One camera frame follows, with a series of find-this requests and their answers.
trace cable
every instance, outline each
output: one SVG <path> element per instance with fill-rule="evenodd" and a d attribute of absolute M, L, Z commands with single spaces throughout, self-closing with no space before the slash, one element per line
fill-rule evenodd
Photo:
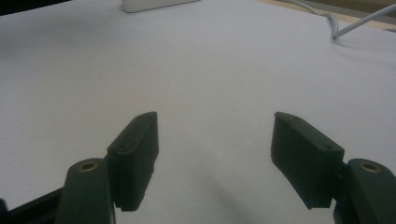
<path fill-rule="evenodd" d="M 386 14 L 396 10 L 396 4 L 393 4 L 391 6 L 383 8 L 373 14 L 370 14 L 370 15 L 364 17 L 363 19 L 350 24 L 346 28 L 339 31 L 338 30 L 338 20 L 337 20 L 337 18 L 335 18 L 334 14 L 329 13 L 329 12 L 320 13 L 320 12 L 316 11 L 314 8 L 310 7 L 309 5 L 306 5 L 306 4 L 296 1 L 296 0 L 282 0 L 282 1 L 286 2 L 286 3 L 292 3 L 299 7 L 303 7 L 315 15 L 329 18 L 330 23 L 332 24 L 332 38 L 334 38 L 334 39 L 337 37 L 340 37 L 342 35 L 345 35 L 346 33 L 358 28 L 359 26 L 363 25 L 367 21 L 371 21 L 372 19 L 374 19 L 376 17 L 386 15 Z"/>

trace white cable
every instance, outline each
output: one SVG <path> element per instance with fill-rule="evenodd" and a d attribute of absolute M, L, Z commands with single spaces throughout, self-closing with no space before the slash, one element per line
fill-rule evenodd
<path fill-rule="evenodd" d="M 334 14 L 328 13 L 328 12 L 319 13 L 318 11 L 316 11 L 314 8 L 310 7 L 309 5 L 306 5 L 306 4 L 296 1 L 296 0 L 283 0 L 283 2 L 292 3 L 296 6 L 305 8 L 306 10 L 308 10 L 309 12 L 311 12 L 315 15 L 324 16 L 324 17 L 329 18 L 329 20 L 332 24 L 332 38 L 334 38 L 334 39 L 337 37 L 340 37 L 341 35 L 348 33 L 351 30 L 358 28 L 359 26 L 363 25 L 367 21 L 371 21 L 372 19 L 374 19 L 376 17 L 386 15 L 386 14 L 396 10 L 396 4 L 393 4 L 389 7 L 383 8 L 373 14 L 370 14 L 370 15 L 364 17 L 363 19 L 356 21 L 356 22 L 348 25 L 346 28 L 338 31 L 338 20 L 337 20 L 337 18 L 335 18 Z"/>

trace white table surface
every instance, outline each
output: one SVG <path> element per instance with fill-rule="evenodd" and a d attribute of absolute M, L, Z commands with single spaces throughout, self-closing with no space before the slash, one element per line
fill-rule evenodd
<path fill-rule="evenodd" d="M 276 111 L 396 172 L 396 35 L 249 0 L 135 14 L 76 0 L 0 17 L 0 197 L 60 188 L 135 116 L 159 113 L 160 155 L 118 223 L 333 223 L 270 159 Z"/>

